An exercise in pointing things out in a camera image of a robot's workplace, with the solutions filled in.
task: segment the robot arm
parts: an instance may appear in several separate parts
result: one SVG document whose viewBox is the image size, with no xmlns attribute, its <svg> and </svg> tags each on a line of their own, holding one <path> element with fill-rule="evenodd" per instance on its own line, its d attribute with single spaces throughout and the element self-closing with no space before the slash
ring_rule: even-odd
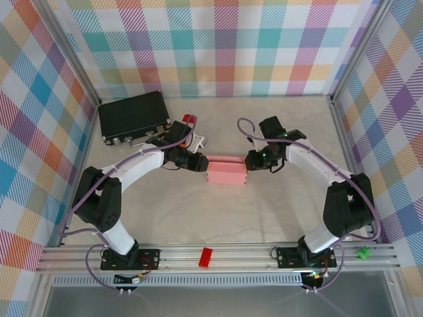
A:
<svg viewBox="0 0 423 317">
<path fill-rule="evenodd" d="M 287 132 L 276 116 L 265 119 L 259 126 L 266 139 L 287 139 L 295 141 L 295 143 L 269 142 L 265 148 L 259 151 L 249 151 L 245 159 L 247 170 L 269 169 L 277 166 L 279 160 L 286 160 L 300 167 L 318 184 L 327 189 L 323 222 L 313 232 L 299 239 L 297 250 L 305 265 L 346 234 L 372 222 L 373 216 L 363 198 L 340 176 L 342 173 L 350 177 L 369 200 L 373 201 L 370 181 L 366 175 L 353 175 L 350 171 L 342 168 L 333 171 L 316 154 L 307 150 L 313 147 L 304 134 L 298 130 Z M 318 153 L 332 164 L 315 149 L 313 152 Z"/>
<path fill-rule="evenodd" d="M 137 259 L 138 243 L 129 235 L 120 221 L 122 193 L 136 180 L 168 161 L 194 172 L 206 171 L 208 159 L 202 153 L 196 152 L 198 147 L 195 148 L 195 153 L 182 146 L 165 150 L 159 148 L 177 142 L 190 130 L 186 124 L 174 122 L 169 132 L 148 139 L 138 152 L 142 153 L 147 149 L 157 150 L 140 155 L 115 170 L 75 212 L 84 222 L 92 224 L 102 233 L 116 257 L 128 267 L 131 267 Z M 79 182 L 73 206 L 101 177 L 114 168 L 115 165 L 102 169 L 88 167 Z"/>
</svg>

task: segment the pink block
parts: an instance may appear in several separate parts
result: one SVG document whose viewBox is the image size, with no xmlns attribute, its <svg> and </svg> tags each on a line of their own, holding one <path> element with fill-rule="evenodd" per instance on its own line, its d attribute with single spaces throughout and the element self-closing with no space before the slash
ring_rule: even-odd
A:
<svg viewBox="0 0 423 317">
<path fill-rule="evenodd" d="M 242 157 L 207 156 L 209 167 L 207 179 L 209 183 L 245 185 L 247 168 Z"/>
</svg>

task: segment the red wire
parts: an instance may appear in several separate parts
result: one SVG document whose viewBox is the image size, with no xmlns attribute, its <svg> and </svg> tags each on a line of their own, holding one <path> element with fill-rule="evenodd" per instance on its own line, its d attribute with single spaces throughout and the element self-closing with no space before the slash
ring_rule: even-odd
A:
<svg viewBox="0 0 423 317">
<path fill-rule="evenodd" d="M 149 265 L 149 271 L 148 272 L 145 272 L 144 274 L 148 274 L 148 273 L 150 273 L 151 272 L 151 263 L 150 263 L 150 260 L 148 260 L 147 258 L 139 258 L 141 261 L 145 261 L 145 262 L 147 262 L 148 263 L 148 265 Z"/>
<path fill-rule="evenodd" d="M 326 263 L 326 269 L 325 269 L 325 273 L 327 273 L 327 271 L 328 271 L 328 266 L 329 266 L 329 263 L 328 263 L 328 260 L 326 259 L 326 257 L 322 257 L 322 259 L 323 259 L 323 261 L 325 261 L 325 263 Z"/>
</svg>

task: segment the plaid wall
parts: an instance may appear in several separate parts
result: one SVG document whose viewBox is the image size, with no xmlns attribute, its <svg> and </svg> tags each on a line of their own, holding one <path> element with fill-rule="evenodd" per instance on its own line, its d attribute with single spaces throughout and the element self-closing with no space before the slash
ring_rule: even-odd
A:
<svg viewBox="0 0 423 317">
<path fill-rule="evenodd" d="M 326 94 L 377 2 L 50 4 L 99 94 L 127 98 L 154 90 L 165 96 Z"/>
<path fill-rule="evenodd" d="M 423 1 L 397 0 L 339 100 L 383 238 L 423 316 Z"/>
<path fill-rule="evenodd" d="M 0 0 L 0 316 L 22 316 L 94 108 L 29 0 Z"/>
</svg>

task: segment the green connector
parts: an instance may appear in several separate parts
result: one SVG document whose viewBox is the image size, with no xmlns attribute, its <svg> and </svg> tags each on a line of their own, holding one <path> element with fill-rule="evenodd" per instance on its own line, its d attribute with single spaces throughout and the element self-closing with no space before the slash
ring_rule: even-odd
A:
<svg viewBox="0 0 423 317">
<path fill-rule="evenodd" d="M 360 251 L 357 253 L 357 255 L 362 259 L 365 260 L 370 255 L 370 249 L 367 246 L 364 246 L 360 249 Z"/>
</svg>

